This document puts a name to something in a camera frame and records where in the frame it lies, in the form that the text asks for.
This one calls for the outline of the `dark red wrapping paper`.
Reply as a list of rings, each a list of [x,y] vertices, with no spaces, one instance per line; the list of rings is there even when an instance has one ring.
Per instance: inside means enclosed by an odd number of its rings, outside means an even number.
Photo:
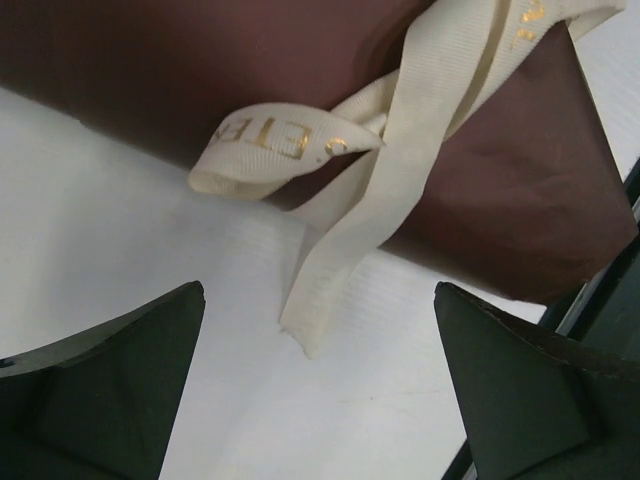
[[[183,167],[231,113],[330,109],[397,69],[421,14],[467,34],[477,1],[5,1],[1,84]],[[576,14],[511,4],[484,43],[487,93],[444,142],[387,250],[513,300],[549,304],[638,234],[574,47]]]

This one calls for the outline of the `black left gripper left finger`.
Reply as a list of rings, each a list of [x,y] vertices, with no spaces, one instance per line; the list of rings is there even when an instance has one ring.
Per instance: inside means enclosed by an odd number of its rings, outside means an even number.
[[[1,361],[4,479],[159,477],[204,317],[201,283]]]

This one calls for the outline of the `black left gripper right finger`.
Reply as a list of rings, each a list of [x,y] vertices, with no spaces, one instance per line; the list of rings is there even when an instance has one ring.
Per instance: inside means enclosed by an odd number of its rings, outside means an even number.
[[[636,479],[639,364],[451,283],[434,308],[481,479]]]

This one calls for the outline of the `cream ribbon with gold text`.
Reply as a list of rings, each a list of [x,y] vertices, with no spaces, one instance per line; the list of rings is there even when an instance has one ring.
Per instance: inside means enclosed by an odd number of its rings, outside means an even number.
[[[556,24],[579,39],[622,1],[438,1],[410,25],[400,66],[325,111],[263,103],[227,116],[188,182],[200,193],[261,200],[332,159],[356,162],[294,210],[320,232],[300,258],[280,324],[313,356],[356,266],[422,197],[443,142]]]

